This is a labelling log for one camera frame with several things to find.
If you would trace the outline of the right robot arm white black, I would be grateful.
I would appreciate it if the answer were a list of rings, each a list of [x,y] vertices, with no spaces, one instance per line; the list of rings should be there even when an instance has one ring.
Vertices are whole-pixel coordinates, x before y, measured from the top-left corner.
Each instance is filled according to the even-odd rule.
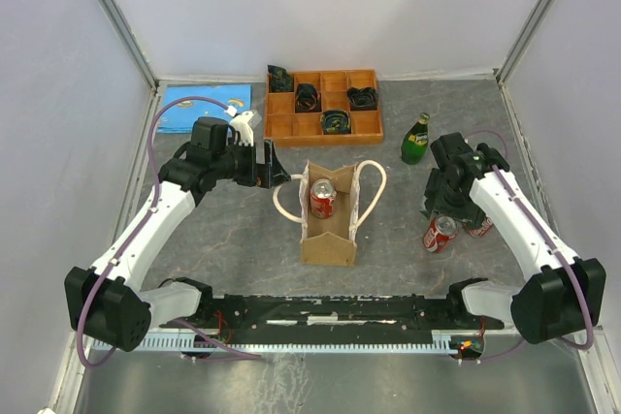
[[[559,339],[578,350],[594,344],[606,272],[582,259],[532,206],[509,163],[486,143],[471,147],[460,133],[431,144],[437,166],[423,194],[425,216],[446,215],[471,231],[490,220],[516,259],[524,284],[510,287],[475,278],[457,285],[444,307],[453,326],[467,328],[479,316],[512,325],[531,344]]]

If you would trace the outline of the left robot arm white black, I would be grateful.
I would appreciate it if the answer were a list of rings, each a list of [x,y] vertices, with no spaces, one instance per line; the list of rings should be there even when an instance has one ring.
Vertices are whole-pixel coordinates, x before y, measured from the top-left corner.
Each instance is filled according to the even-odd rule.
[[[275,147],[264,143],[256,160],[256,111],[230,121],[201,117],[183,144],[160,169],[145,204],[116,242],[89,268],[72,268],[64,280],[73,330],[125,352],[147,332],[178,318],[203,327],[214,316],[212,287],[182,277],[144,291],[154,259],[180,223],[221,180],[271,189],[289,181]]]

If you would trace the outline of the red cola can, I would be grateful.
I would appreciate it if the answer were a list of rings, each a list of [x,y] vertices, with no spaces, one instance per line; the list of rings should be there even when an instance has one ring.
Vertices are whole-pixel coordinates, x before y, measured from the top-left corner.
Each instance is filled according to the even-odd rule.
[[[457,235],[458,225],[456,221],[447,215],[437,215],[431,219],[422,241],[429,252],[439,253]]]
[[[337,190],[326,178],[318,179],[310,189],[311,213],[320,219],[327,219],[334,214]]]
[[[486,218],[478,228],[466,229],[466,232],[472,238],[480,239],[484,237],[493,227],[493,221],[489,218]]]

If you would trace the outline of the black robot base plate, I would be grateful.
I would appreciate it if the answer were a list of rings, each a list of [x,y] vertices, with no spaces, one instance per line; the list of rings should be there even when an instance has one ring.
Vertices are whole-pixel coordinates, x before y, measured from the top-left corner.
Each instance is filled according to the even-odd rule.
[[[433,331],[502,330],[451,296],[275,297],[226,295],[188,318],[199,329],[223,330],[234,344],[426,344]]]

